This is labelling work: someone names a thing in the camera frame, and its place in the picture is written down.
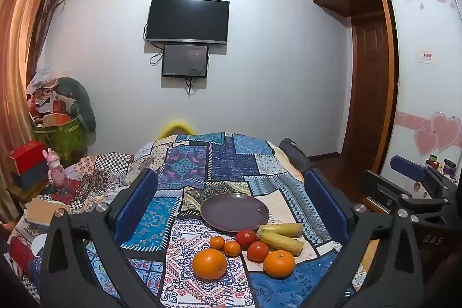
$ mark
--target mandarin orange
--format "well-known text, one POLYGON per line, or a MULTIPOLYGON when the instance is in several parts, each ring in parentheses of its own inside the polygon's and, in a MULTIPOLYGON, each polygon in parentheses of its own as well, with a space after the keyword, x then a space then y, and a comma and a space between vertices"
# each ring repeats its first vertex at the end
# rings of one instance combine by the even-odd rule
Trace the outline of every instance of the mandarin orange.
POLYGON ((210 238, 209 244, 210 248, 221 249, 225 245, 225 239, 221 236, 214 236, 213 238, 210 238))
POLYGON ((295 259, 287 251, 274 251, 263 261, 263 270, 274 278, 287 277, 295 268, 295 259))
POLYGON ((207 248, 199 251, 193 258, 194 273, 202 279, 218 279, 226 272, 228 262, 220 251, 207 248))
POLYGON ((223 252, 231 257, 236 257, 241 253, 241 246, 237 241, 227 241, 223 247, 223 252))

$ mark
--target sticker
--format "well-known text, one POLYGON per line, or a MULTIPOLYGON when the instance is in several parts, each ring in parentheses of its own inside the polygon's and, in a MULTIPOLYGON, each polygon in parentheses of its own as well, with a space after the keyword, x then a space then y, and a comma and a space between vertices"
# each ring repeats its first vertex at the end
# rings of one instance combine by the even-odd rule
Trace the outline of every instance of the sticker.
POLYGON ((435 54, 429 50, 422 50, 419 54, 419 63, 434 64, 435 54))

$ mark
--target blue gripper pad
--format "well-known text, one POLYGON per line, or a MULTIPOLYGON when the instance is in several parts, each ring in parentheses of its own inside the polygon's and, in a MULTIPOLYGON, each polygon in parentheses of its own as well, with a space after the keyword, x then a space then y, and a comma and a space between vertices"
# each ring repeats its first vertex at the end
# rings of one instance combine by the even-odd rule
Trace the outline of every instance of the blue gripper pad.
POLYGON ((112 222, 114 243, 117 246, 132 238, 156 191, 156 172, 144 168, 131 186, 121 191, 113 200, 109 222, 112 222))
POLYGON ((343 192, 333 188, 317 168, 305 175, 305 191, 332 240, 342 245, 348 243, 349 231, 354 227, 350 200, 343 192))
POLYGON ((390 160, 390 166, 394 171, 397 171, 416 182, 422 182, 425 180, 424 168, 410 160, 407 160, 406 158, 394 156, 390 160))

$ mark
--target pink toy figure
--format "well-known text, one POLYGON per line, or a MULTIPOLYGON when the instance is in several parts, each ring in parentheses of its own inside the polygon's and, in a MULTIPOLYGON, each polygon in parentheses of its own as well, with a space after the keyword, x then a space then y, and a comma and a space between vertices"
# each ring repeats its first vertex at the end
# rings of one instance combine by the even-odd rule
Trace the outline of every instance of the pink toy figure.
POLYGON ((58 153, 48 148, 48 153, 43 151, 43 156, 47 159, 48 165, 48 181, 55 186, 60 188, 64 183, 64 167, 59 162, 58 153))

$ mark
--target wooden door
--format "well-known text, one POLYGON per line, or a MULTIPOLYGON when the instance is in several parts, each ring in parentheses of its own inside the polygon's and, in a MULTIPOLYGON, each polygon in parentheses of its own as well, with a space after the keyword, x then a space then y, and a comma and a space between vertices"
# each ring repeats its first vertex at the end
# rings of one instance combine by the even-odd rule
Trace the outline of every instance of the wooden door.
POLYGON ((342 158, 355 174, 372 169, 388 98, 389 54, 385 16, 352 20, 353 80, 342 158))

